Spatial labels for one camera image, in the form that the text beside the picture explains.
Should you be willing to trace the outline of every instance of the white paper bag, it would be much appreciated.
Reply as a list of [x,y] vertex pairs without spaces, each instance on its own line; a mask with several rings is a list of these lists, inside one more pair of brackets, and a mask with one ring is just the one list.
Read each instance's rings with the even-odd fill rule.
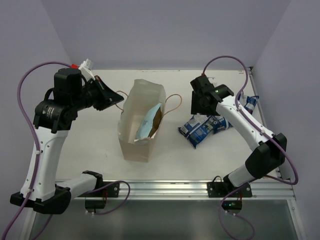
[[[155,84],[144,79],[134,80],[134,85],[123,104],[118,123],[118,138],[125,160],[140,162],[148,161],[150,153],[155,145],[157,132],[161,127],[162,118],[168,113],[164,113],[166,100],[166,91],[161,84]],[[144,119],[146,113],[158,103],[162,103],[160,107],[161,119],[159,119],[160,125],[158,129],[151,137],[136,140],[136,133],[140,127],[141,121]]]

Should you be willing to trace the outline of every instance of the rope handle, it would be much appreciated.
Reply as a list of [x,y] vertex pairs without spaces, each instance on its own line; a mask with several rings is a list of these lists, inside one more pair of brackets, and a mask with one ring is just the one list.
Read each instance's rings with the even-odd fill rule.
[[179,108],[179,107],[180,107],[180,105],[182,104],[182,96],[181,96],[180,94],[177,94],[177,93],[175,93],[175,94],[172,94],[172,95],[168,96],[168,97],[166,98],[165,102],[167,102],[167,101],[168,101],[168,99],[169,99],[169,98],[171,98],[172,96],[178,96],[178,97],[180,98],[180,103],[179,103],[179,105],[178,105],[178,106],[176,106],[175,108],[173,108],[173,109],[171,109],[171,110],[167,111],[165,114],[163,114],[162,118],[163,118],[166,114],[168,114],[168,113],[170,113],[170,112],[172,112],[172,111],[176,110],[177,108]]
[[[124,94],[124,95],[126,95],[126,98],[128,98],[129,96],[128,96],[128,94],[126,94],[124,91],[116,91],[115,93],[122,93],[122,94]],[[115,106],[118,108],[118,109],[120,109],[122,112],[124,112],[124,110],[121,108],[121,107],[119,107],[117,104],[115,104]]]

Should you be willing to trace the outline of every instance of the gray wall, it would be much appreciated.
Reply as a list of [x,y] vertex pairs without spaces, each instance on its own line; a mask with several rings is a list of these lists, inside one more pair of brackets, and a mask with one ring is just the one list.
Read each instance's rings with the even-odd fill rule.
[[[95,69],[199,69],[258,60],[290,0],[42,0],[74,62]],[[220,60],[212,68],[241,68]]]
[[294,187],[309,239],[320,239],[320,1],[292,0],[254,66],[267,125],[288,138],[298,169]]
[[[26,179],[33,139],[17,103],[17,86],[22,75],[45,61],[70,63],[59,37],[39,0],[4,0],[0,7],[0,233],[18,210],[9,203]],[[53,86],[58,66],[45,66],[22,86],[22,100],[28,115],[46,90]],[[24,216],[11,229],[7,239],[18,238]]]

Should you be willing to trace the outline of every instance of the item inside bag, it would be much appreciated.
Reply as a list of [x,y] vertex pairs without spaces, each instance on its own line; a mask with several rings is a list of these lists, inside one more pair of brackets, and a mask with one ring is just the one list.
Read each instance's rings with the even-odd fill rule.
[[159,102],[146,113],[136,132],[136,140],[151,138],[158,130],[162,119],[161,105],[162,103]]
[[[241,105],[250,113],[254,112],[259,96],[247,96],[242,92],[238,98]],[[196,148],[211,132],[217,134],[231,128],[232,125],[223,116],[193,115],[182,127],[178,127],[190,144]]]

